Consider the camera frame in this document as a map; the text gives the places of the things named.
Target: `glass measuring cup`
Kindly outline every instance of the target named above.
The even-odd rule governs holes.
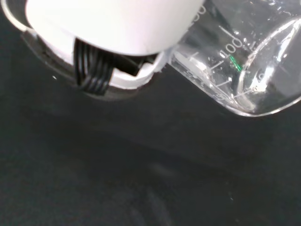
[[[170,64],[243,116],[301,99],[300,0],[207,0]]]

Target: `measurement marking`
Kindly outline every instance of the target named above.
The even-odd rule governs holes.
[[[196,52],[196,53],[192,54],[192,55],[189,57],[189,60],[192,60],[192,58],[195,57],[197,54],[199,54],[199,52]]]
[[[283,66],[279,66],[279,67],[280,67],[280,69],[281,69],[282,71],[284,71],[289,77],[291,76],[290,73],[289,73]]]
[[[282,42],[279,42],[277,39],[275,39],[275,38],[272,38],[272,40],[275,40],[276,42],[277,42],[277,44],[278,45],[281,45],[282,44]]]
[[[219,25],[219,28],[221,28],[221,30],[222,30],[223,32],[225,32],[227,35],[229,35],[231,38],[237,39],[237,38],[234,37],[229,31],[227,31],[226,29],[224,29],[222,26]]]
[[[204,6],[201,6],[201,8],[199,9],[198,13],[200,15],[204,15],[207,12],[207,9]]]
[[[243,93],[241,93],[241,94],[238,94],[238,95],[234,96],[233,98],[237,98],[237,97],[240,97],[240,96],[242,96],[242,95],[244,95],[244,94],[247,94],[247,93],[249,93],[249,92],[252,92],[254,89],[255,89],[255,88],[250,89],[250,90],[248,90],[248,91],[246,91],[246,92],[243,92]]]
[[[212,85],[213,87],[215,87],[216,89],[218,89],[220,92],[222,92],[222,93],[225,95],[226,98],[229,98],[229,95],[226,94],[221,88],[219,88],[218,86],[216,86],[216,85],[214,85],[214,84],[212,84],[212,83],[211,83],[211,85]]]
[[[188,60],[187,57],[183,56],[181,53],[175,53],[174,56],[184,67],[186,67],[186,69],[189,69],[193,74],[200,74],[201,69]]]
[[[221,50],[220,51],[220,56],[224,59],[227,59],[228,57],[230,57],[230,54],[226,54],[225,51]]]
[[[219,84],[219,85],[216,85],[216,87],[220,87],[220,86],[226,85],[226,84],[228,84],[229,82],[231,82],[231,80],[226,81],[226,82],[223,82],[223,83],[221,83],[221,84]]]
[[[209,70],[212,71],[214,68],[218,67],[219,65],[221,65],[222,63],[224,63],[225,61],[220,61],[219,63],[217,63],[216,65],[214,65],[212,68],[210,68]]]
[[[250,46],[251,51],[253,51],[255,44],[256,44],[256,42],[253,42],[253,44]]]

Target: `black fabric surface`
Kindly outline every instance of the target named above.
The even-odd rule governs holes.
[[[0,30],[1,226],[301,224],[300,104],[241,118],[169,67],[101,102]]]

